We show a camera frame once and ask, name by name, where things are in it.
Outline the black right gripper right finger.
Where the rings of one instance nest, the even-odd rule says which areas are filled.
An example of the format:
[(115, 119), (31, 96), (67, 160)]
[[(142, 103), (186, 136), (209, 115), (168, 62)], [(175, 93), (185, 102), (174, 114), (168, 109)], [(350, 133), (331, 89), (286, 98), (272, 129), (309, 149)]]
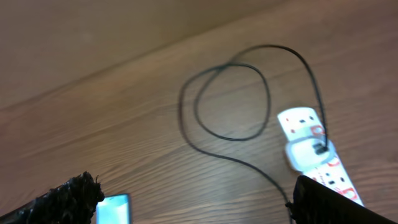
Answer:
[(395, 224), (304, 175), (285, 206), (296, 224)]

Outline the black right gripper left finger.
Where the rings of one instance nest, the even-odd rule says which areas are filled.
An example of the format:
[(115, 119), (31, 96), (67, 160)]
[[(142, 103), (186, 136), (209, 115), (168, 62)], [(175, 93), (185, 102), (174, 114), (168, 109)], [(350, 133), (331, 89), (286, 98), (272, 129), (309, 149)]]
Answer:
[(2, 224), (90, 224), (104, 193), (89, 172), (1, 216)]

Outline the blue Samsung Galaxy smartphone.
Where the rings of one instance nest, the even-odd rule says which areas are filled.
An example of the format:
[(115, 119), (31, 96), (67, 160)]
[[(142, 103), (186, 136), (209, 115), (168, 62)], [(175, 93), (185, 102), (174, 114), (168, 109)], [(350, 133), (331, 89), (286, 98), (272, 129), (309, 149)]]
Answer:
[(130, 197), (128, 194), (111, 195), (98, 202), (96, 224), (131, 224)]

